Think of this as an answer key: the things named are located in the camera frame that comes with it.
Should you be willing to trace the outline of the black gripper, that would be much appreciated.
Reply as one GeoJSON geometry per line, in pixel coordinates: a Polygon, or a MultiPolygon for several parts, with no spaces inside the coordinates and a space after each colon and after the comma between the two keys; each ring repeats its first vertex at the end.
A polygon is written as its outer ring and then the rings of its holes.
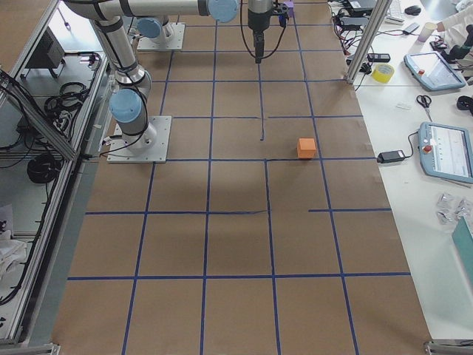
{"type": "Polygon", "coordinates": [[[253,30],[255,63],[260,64],[265,56],[264,31],[270,26],[273,13],[271,0],[248,0],[248,27],[253,30]]]}

